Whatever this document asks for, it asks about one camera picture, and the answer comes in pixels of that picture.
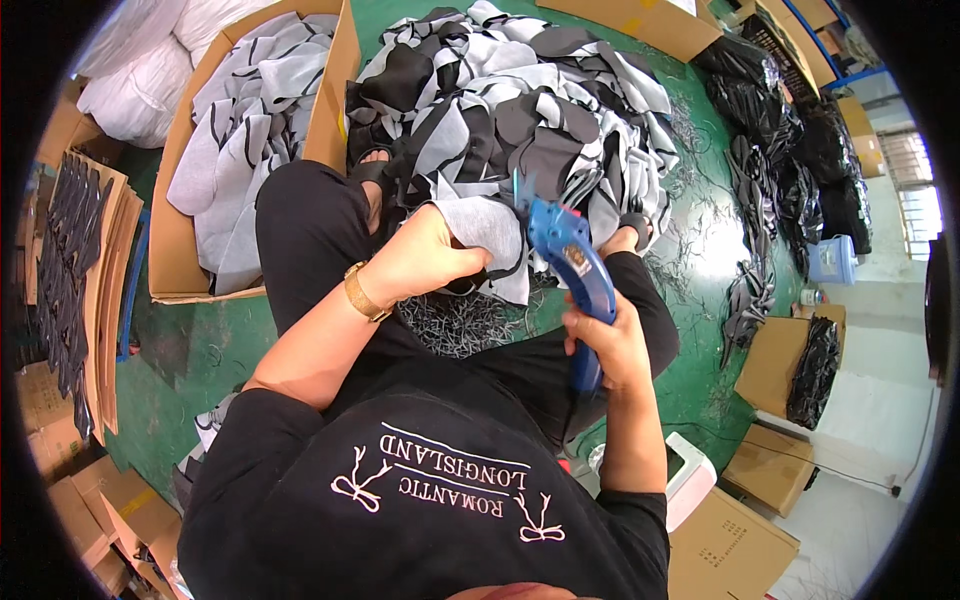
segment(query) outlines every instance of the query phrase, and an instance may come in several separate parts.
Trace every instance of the black crate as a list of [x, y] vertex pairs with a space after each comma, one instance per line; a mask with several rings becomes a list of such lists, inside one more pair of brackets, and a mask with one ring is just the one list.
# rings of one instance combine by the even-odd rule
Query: black crate
[[756, 6], [756, 13], [743, 22], [742, 35], [769, 52], [777, 61], [783, 84], [790, 90], [794, 102], [817, 100], [817, 88], [804, 76], [800, 67], [800, 51], [763, 7]]

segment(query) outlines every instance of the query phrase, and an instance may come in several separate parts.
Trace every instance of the black pants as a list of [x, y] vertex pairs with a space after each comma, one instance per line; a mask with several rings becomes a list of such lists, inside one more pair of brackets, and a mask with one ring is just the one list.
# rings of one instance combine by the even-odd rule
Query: black pants
[[[264, 181], [256, 202], [260, 264], [276, 332], [282, 335], [343, 281], [351, 265], [373, 256], [367, 230], [370, 206], [358, 183], [311, 160], [278, 168]], [[639, 256], [618, 252], [607, 258], [606, 265], [613, 285], [636, 306], [656, 377], [677, 356], [677, 327]], [[464, 360], [470, 369], [513, 393], [556, 447], [569, 407], [570, 359], [564, 353], [564, 337], [561, 327]], [[361, 352], [342, 391], [358, 393], [397, 360], [428, 352], [395, 312]], [[606, 410], [604, 394], [597, 394], [578, 409], [567, 439], [593, 425]]]

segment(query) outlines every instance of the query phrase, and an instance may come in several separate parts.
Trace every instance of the sticker on tool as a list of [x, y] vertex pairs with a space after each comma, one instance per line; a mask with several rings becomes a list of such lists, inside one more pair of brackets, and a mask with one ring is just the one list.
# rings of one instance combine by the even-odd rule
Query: sticker on tool
[[564, 258], [566, 258], [566, 262], [579, 277], [583, 277], [593, 268], [593, 265], [591, 265], [587, 257], [584, 256], [584, 251], [580, 250], [580, 247], [576, 244], [567, 244], [564, 246]]

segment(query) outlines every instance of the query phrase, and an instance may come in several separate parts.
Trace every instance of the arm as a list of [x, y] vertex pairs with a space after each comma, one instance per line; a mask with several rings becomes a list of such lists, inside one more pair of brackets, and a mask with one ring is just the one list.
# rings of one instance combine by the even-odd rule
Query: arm
[[666, 444], [660, 430], [650, 357], [636, 308], [616, 293], [616, 320], [603, 324], [576, 308], [564, 314], [566, 353], [575, 340], [596, 350], [610, 391], [602, 490], [666, 492]]
[[[491, 260], [482, 248], [455, 250], [443, 214], [427, 204], [357, 273], [357, 280], [374, 304], [387, 309], [477, 273]], [[353, 307], [341, 283], [280, 336], [244, 390], [266, 388], [323, 410], [378, 327]]]

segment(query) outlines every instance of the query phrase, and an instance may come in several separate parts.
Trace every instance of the hand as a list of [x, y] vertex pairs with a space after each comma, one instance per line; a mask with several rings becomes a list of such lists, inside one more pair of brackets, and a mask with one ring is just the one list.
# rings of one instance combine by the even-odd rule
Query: hand
[[457, 250], [443, 214], [421, 206], [357, 277], [367, 297], [381, 308], [444, 287], [478, 273], [493, 255], [483, 248]]
[[[607, 325], [585, 315], [576, 306], [564, 313], [566, 339], [564, 351], [572, 356], [576, 341], [583, 340], [593, 348], [603, 368], [603, 386], [609, 390], [622, 390], [653, 380], [650, 372], [650, 355], [643, 337], [643, 327], [636, 307], [613, 290], [616, 296], [616, 319]], [[566, 301], [573, 303], [567, 292]]]

